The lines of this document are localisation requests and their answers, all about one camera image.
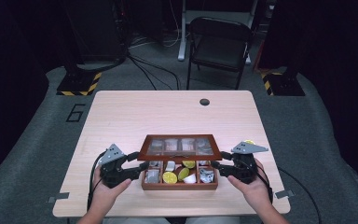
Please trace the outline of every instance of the black panel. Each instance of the black panel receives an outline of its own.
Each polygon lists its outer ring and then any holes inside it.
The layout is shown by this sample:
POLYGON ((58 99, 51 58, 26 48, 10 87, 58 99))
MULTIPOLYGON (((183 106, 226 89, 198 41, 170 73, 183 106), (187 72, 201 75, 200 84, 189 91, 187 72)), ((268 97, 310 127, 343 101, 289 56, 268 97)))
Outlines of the black panel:
POLYGON ((126 54, 127 28, 121 7, 113 0, 65 0, 80 53, 84 61, 112 62, 126 54))
POLYGON ((127 0, 126 4, 131 27, 147 37, 162 42, 161 0, 127 0))

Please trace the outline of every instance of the wooden table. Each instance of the wooden table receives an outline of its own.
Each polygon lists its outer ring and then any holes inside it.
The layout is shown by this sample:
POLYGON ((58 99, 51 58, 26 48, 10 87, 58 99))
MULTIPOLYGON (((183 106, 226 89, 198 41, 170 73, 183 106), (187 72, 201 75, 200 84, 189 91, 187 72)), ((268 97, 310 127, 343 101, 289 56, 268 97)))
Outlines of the wooden table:
MULTIPOLYGON (((115 143, 125 154, 139 151, 147 134, 213 134, 219 149, 230 151, 249 139, 269 147, 269 141, 249 91, 99 91, 89 111, 76 150, 62 183, 68 199, 54 205, 56 217, 86 213, 90 171, 98 155, 115 143), (201 105, 208 99, 209 105, 201 105)), ((271 150, 255 153, 275 192, 283 190, 271 150)), ((123 168, 138 166, 126 162, 123 168)), ((221 161, 232 164, 232 161, 221 161)), ((217 190, 142 190, 141 180, 116 200, 108 217, 197 217, 255 214, 225 177, 217 190)), ((288 213, 287 198, 274 199, 280 213, 288 213)))

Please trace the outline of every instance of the hand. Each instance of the hand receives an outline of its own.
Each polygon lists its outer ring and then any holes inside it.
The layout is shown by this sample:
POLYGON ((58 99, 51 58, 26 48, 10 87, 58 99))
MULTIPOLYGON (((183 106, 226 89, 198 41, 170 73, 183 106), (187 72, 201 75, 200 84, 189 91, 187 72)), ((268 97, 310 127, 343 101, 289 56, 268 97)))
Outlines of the hand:
MULTIPOLYGON (((264 172, 261 171, 261 169, 264 169, 263 164, 261 164, 260 161, 255 159, 255 162, 257 164, 257 170, 258 173, 265 179, 266 175, 264 172)), ((243 197, 245 198, 246 202, 250 204, 255 211, 257 211, 257 208, 260 206, 267 204, 271 204, 269 201, 269 192, 267 190, 266 185, 264 182, 258 177, 255 177, 255 180, 250 184, 244 184, 239 179, 235 178, 234 176, 230 175, 228 177, 228 181, 240 192, 242 192, 243 197)))
MULTIPOLYGON (((265 180, 267 180, 264 172, 261 171, 263 168, 263 164, 260 161, 255 159, 255 162, 258 166, 257 171, 265 180)), ((240 182, 239 179, 235 178, 233 175, 228 177, 228 181, 240 192, 242 192, 243 197, 246 202, 257 212, 260 216, 261 220, 265 224, 269 223, 288 223, 288 221, 278 213, 274 206, 272 206, 269 201, 269 192, 267 190, 267 186, 260 179, 260 177, 256 177, 255 180, 250 184, 244 184, 240 182)))
POLYGON ((94 172, 92 185, 95 188, 92 196, 92 203, 89 211, 83 216, 78 223, 100 223, 109 210, 112 208, 118 195, 120 195, 131 183, 126 179, 119 185, 110 189, 100 182, 101 167, 98 166, 94 172))

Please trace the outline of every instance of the forearm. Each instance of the forearm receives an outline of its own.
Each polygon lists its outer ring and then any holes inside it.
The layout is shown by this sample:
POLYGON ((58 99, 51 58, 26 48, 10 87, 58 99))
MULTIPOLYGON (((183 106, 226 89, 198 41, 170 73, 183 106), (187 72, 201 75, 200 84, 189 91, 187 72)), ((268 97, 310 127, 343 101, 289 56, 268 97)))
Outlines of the forearm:
POLYGON ((78 220, 77 224, 100 224, 102 223, 103 218, 104 215, 89 210, 86 215, 78 220))
POLYGON ((287 224, 289 223, 272 204, 265 204, 254 208, 264 224, 287 224))

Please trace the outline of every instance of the lemon slice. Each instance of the lemon slice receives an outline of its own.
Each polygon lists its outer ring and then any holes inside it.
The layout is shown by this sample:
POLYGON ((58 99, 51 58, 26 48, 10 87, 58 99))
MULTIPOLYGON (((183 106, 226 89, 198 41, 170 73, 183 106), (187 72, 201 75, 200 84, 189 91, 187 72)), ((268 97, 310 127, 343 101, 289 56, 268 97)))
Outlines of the lemon slice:
POLYGON ((195 161, 182 161, 182 164, 187 167, 188 169, 192 169, 196 166, 195 161))
POLYGON ((179 180, 179 181, 183 181, 183 179, 185 179, 185 178, 188 176, 189 173, 190 173, 190 170, 189 170, 187 167, 183 168, 183 169, 179 172, 178 180, 179 180))
POLYGON ((249 144, 255 144, 255 142, 254 141, 252 141, 252 140, 245 140, 245 143, 249 143, 249 144))
POLYGON ((162 180, 167 184, 175 184, 178 181, 178 178, 173 172, 165 172, 162 175, 162 180))

